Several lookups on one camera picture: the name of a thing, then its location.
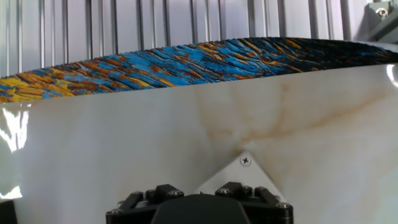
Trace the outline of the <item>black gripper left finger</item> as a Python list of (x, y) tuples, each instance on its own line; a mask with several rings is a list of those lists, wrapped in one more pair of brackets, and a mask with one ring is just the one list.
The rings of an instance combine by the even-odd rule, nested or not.
[(145, 192), (135, 191), (118, 206), (106, 212), (106, 224), (150, 223), (161, 204), (184, 196), (170, 184), (158, 185)]

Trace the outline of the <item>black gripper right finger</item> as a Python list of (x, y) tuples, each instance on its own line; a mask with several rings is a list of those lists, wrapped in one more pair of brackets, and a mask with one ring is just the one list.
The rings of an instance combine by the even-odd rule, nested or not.
[(251, 187), (240, 182), (228, 182), (215, 190), (215, 195), (237, 201), (250, 223), (293, 224), (294, 208), (281, 201), (263, 186)]

